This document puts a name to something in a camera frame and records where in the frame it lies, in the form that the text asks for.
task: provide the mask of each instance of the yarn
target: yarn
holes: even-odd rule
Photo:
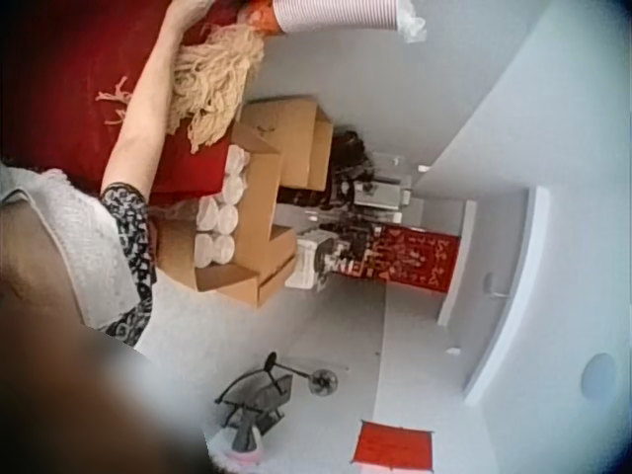
[[[191,119],[188,137],[192,153],[202,145],[218,141],[235,118],[246,87],[252,82],[264,59],[264,41],[247,25],[214,27],[202,44],[181,46],[174,65],[173,99],[167,132],[175,134],[182,119]],[[97,101],[129,104],[131,94],[117,84],[115,93],[100,92]],[[118,124],[124,110],[117,110]]]

